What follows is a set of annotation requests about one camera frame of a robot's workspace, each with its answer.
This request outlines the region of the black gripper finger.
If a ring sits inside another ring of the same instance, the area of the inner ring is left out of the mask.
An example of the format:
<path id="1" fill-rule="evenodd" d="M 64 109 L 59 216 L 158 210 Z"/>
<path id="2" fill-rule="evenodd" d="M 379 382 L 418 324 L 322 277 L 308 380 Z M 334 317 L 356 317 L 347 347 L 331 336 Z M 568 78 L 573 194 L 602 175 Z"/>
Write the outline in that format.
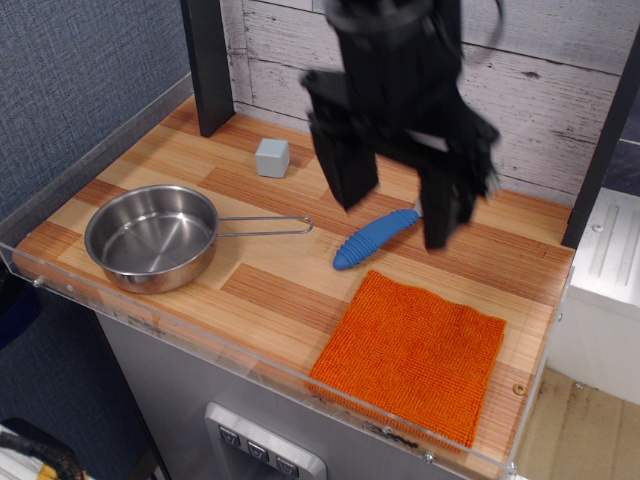
<path id="1" fill-rule="evenodd" d="M 443 249 L 455 230 L 471 219 L 478 197 L 474 171 L 424 166 L 418 173 L 425 248 Z"/>
<path id="2" fill-rule="evenodd" d="M 349 210 L 378 184 L 375 152 L 348 125 L 319 117 L 309 121 L 316 157 L 331 193 Z"/>

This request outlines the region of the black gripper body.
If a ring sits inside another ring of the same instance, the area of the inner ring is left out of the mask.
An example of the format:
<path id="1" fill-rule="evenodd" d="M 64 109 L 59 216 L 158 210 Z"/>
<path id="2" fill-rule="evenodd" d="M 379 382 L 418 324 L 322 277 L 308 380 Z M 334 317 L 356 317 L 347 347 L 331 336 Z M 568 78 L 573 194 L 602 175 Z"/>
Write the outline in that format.
<path id="1" fill-rule="evenodd" d="M 497 188 L 497 129 L 462 99 L 458 12 L 329 12 L 340 71 L 301 79 L 311 117 L 353 128 L 376 154 L 416 170 L 470 168 L 478 195 Z"/>

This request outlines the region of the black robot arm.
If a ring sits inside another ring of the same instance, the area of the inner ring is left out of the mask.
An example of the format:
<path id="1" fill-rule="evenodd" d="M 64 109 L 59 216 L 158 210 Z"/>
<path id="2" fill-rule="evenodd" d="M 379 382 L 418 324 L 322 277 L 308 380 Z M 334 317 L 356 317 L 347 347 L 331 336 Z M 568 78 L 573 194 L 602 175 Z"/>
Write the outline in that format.
<path id="1" fill-rule="evenodd" d="M 329 1 L 325 16 L 343 68 L 310 70 L 301 84 L 334 198 L 346 210 L 365 198 L 378 184 L 379 155 L 410 166 L 420 177 L 425 247 L 445 247 L 497 181 L 499 132 L 458 90 L 459 2 Z"/>

